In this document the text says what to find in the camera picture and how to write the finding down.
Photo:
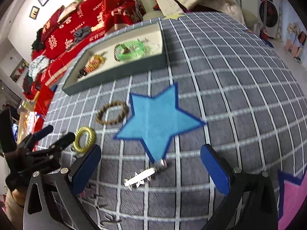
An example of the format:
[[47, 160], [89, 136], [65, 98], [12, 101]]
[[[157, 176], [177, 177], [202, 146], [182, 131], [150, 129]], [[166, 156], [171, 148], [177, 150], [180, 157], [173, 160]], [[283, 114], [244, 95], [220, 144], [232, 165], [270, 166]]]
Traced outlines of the silver star hair clip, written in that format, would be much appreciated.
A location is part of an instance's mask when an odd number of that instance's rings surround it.
[[164, 171], [168, 167], [166, 160], [161, 159], [153, 166], [140, 171], [139, 173], [135, 172], [134, 176], [129, 179], [124, 179], [124, 186], [132, 190], [133, 188], [138, 188], [141, 185], [144, 185], [146, 181], [150, 182], [152, 178]]

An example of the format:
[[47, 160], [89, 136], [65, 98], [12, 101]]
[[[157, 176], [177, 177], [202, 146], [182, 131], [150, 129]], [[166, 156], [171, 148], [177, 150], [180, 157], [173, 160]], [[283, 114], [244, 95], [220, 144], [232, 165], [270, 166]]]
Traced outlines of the green plastic bangle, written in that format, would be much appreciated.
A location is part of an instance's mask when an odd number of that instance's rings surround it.
[[140, 40], [131, 40], [117, 44], [114, 48], [116, 61], [129, 61], [145, 55], [145, 45]]

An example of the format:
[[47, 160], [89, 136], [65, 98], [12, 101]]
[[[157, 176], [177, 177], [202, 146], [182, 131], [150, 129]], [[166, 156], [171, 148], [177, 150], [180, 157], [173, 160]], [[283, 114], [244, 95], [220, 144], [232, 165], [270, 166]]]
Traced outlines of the black hair claw clip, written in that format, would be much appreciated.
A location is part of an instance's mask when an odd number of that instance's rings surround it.
[[87, 75], [87, 71], [86, 71], [86, 69], [83, 68], [79, 71], [78, 79], [82, 78], [83, 76], [86, 76], [86, 75]]

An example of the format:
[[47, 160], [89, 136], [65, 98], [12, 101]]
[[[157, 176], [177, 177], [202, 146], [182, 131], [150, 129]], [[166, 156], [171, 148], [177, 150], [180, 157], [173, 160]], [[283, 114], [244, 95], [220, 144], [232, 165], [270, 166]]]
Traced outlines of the green jewelry tray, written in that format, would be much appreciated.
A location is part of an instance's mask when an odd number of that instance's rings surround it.
[[70, 96], [100, 84], [166, 67], [162, 32], [157, 22], [135, 24], [89, 44], [75, 58], [62, 91]]

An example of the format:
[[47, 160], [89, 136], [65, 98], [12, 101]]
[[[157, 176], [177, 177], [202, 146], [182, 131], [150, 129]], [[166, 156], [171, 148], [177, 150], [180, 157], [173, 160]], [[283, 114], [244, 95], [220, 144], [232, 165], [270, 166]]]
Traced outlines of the red gift bag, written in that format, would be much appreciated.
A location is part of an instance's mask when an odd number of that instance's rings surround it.
[[38, 98], [35, 103], [34, 111], [41, 115], [43, 118], [46, 117], [50, 103], [54, 97], [55, 91], [58, 85], [54, 84], [51, 87], [42, 85]]

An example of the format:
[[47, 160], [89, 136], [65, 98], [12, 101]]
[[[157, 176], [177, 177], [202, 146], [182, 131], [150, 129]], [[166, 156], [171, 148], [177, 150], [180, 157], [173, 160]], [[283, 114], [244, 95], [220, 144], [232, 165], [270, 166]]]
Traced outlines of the light patterned folded blanket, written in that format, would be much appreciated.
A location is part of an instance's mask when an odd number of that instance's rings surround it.
[[44, 71], [50, 64], [50, 59], [46, 56], [38, 56], [29, 64], [28, 75], [36, 81], [38, 74]]

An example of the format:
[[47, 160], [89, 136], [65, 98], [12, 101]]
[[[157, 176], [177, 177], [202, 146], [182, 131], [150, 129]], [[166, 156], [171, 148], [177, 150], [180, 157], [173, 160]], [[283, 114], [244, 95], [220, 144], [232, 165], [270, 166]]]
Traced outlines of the black clothing on sofa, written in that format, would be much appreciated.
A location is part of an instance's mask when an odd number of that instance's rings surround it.
[[44, 42], [41, 40], [41, 36], [42, 36], [42, 32], [43, 32], [43, 28], [40, 28], [37, 33], [36, 33], [36, 39], [35, 41], [32, 43], [31, 47], [32, 47], [32, 51], [41, 51], [41, 50], [45, 50], [45, 44]]

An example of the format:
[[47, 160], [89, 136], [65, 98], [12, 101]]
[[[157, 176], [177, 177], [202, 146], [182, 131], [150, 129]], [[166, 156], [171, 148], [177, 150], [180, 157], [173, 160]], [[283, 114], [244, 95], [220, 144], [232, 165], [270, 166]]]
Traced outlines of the grey clothing on sofa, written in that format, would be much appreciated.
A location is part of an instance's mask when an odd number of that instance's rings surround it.
[[91, 33], [91, 27], [90, 26], [85, 26], [83, 28], [78, 29], [77, 31], [74, 32], [73, 34], [73, 42], [69, 46], [68, 49], [72, 48], [73, 46], [77, 45], [79, 42], [81, 42], [84, 38], [86, 38], [88, 35]]

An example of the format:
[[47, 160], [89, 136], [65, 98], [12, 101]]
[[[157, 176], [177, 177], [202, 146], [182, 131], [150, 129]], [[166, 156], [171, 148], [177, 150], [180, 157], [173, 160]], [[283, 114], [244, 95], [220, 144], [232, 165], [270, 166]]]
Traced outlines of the red embroidered pillow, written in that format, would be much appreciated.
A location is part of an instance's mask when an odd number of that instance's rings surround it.
[[46, 39], [50, 36], [50, 34], [55, 30], [55, 28], [57, 28], [59, 16], [63, 12], [64, 8], [64, 5], [59, 7], [44, 24], [41, 33], [41, 42], [45, 42]]

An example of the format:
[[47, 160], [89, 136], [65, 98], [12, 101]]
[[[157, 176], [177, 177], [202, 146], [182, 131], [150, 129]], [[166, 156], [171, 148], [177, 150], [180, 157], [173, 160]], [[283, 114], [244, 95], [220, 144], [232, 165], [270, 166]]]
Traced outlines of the red covered sofa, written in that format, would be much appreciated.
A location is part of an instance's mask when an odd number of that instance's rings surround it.
[[[125, 28], [126, 26], [140, 22], [135, 11], [136, 0], [85, 0], [57, 28], [44, 42], [45, 50], [32, 51], [31, 60], [38, 56], [46, 56], [50, 59], [49, 66], [40, 72], [33, 81], [26, 74], [23, 84], [23, 95], [34, 99], [41, 85], [51, 86], [66, 73], [71, 61], [88, 44], [107, 36], [108, 34]], [[146, 13], [142, 3], [139, 3], [142, 15]], [[68, 49], [73, 42], [73, 34], [85, 26], [91, 27], [91, 33], [77, 45]]]

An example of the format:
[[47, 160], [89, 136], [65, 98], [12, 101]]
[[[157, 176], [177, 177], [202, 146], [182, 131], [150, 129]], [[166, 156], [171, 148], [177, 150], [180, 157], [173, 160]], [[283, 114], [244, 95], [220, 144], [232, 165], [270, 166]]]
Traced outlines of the beige green pillow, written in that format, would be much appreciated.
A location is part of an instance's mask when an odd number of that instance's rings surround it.
[[83, 2], [83, 0], [74, 0], [71, 4], [69, 4], [58, 17], [57, 22], [61, 23], [64, 21], [72, 12], [74, 12], [79, 5]]

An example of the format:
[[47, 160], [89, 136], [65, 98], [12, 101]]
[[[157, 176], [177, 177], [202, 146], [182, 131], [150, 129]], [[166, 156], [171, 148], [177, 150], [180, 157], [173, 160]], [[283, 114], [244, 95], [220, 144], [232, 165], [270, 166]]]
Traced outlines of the washing machine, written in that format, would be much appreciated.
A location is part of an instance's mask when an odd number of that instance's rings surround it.
[[257, 0], [257, 30], [263, 28], [266, 14], [265, 28], [269, 38], [275, 39], [278, 30], [279, 7], [281, 0]]

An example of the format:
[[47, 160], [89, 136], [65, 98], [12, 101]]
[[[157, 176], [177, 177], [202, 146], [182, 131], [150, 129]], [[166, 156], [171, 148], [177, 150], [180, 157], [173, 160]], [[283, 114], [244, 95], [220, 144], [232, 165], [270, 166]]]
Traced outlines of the wall painting landscape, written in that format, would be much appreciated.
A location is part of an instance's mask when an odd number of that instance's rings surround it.
[[28, 69], [29, 64], [26, 60], [22, 59], [14, 71], [11, 73], [10, 78], [16, 83], [21, 75]]

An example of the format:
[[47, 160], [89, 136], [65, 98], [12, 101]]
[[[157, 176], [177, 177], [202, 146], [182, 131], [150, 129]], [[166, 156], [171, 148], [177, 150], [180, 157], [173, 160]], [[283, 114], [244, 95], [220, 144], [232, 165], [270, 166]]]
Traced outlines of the small dark picture frame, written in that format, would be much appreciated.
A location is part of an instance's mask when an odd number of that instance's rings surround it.
[[40, 10], [40, 9], [39, 9], [38, 7], [33, 6], [32, 9], [31, 9], [31, 12], [30, 12], [29, 17], [30, 17], [31, 19], [33, 19], [33, 20], [36, 20], [36, 19], [37, 19], [37, 15], [38, 15], [38, 13], [39, 13], [39, 10]]

